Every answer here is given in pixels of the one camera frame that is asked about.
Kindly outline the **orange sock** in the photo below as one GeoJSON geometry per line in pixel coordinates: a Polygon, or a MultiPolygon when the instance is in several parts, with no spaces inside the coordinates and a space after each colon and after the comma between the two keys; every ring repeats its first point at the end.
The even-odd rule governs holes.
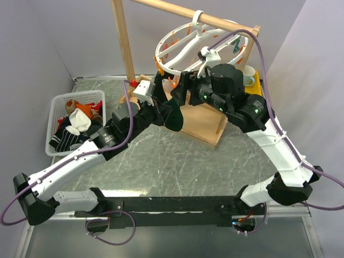
{"type": "Polygon", "coordinates": [[[79,102],[75,102],[75,107],[77,109],[80,109],[90,120],[93,119],[91,104],[83,105],[83,104],[80,104],[79,102]]]}

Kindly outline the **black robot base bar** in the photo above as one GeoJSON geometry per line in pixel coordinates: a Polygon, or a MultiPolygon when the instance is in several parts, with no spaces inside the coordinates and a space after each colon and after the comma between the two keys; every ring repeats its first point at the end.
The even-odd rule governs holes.
{"type": "Polygon", "coordinates": [[[233,196],[189,197],[106,197],[105,209],[99,212],[75,211],[77,218],[109,218],[110,229],[144,226],[231,227],[233,216],[253,211],[263,215],[263,204],[237,210],[233,196]]]}

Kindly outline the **dark green dotted sock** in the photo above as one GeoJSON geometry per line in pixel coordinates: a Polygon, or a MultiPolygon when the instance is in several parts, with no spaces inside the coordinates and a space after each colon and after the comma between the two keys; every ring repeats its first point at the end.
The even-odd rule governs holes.
{"type": "Polygon", "coordinates": [[[180,106],[174,98],[164,102],[164,104],[172,108],[172,111],[165,122],[165,127],[171,131],[179,132],[183,128],[184,123],[180,106]]]}

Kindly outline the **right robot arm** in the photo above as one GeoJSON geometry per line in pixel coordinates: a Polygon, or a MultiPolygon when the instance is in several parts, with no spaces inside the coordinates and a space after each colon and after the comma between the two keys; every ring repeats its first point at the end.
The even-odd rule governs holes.
{"type": "Polygon", "coordinates": [[[266,99],[245,92],[240,70],[231,64],[218,64],[207,67],[203,76],[184,71],[171,95],[179,105],[184,105],[188,92],[190,105],[207,104],[224,114],[261,147],[277,169],[267,180],[241,188],[235,197],[239,213],[247,214],[255,205],[271,200],[284,206],[308,200],[313,191],[311,183],[320,177],[297,160],[297,152],[286,142],[286,134],[276,129],[279,122],[268,111],[266,99]]]}

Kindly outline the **white small sock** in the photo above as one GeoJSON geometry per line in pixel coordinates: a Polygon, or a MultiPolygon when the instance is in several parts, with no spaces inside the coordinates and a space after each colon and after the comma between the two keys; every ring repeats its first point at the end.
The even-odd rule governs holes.
{"type": "Polygon", "coordinates": [[[69,116],[69,121],[70,125],[66,127],[66,130],[73,135],[80,135],[91,126],[90,118],[78,108],[69,116]]]}

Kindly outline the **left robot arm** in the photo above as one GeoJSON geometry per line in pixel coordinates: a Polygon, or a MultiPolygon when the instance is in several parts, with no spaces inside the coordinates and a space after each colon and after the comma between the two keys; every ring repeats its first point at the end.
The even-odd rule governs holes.
{"type": "Polygon", "coordinates": [[[173,111],[167,103],[121,104],[111,119],[77,150],[56,164],[30,176],[20,173],[13,178],[16,199],[25,220],[32,226],[47,221],[56,213],[86,211],[101,216],[106,201],[100,190],[61,192],[74,176],[106,162],[128,147],[151,124],[164,126],[173,111]]]}

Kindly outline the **black white striped sock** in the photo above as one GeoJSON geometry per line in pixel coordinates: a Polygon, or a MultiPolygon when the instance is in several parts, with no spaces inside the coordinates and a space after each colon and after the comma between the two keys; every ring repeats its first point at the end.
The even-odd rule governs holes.
{"type": "Polygon", "coordinates": [[[153,90],[153,96],[161,103],[167,101],[166,94],[163,89],[162,85],[163,76],[160,74],[160,72],[157,72],[152,77],[152,82],[154,84],[154,90],[153,90]]]}

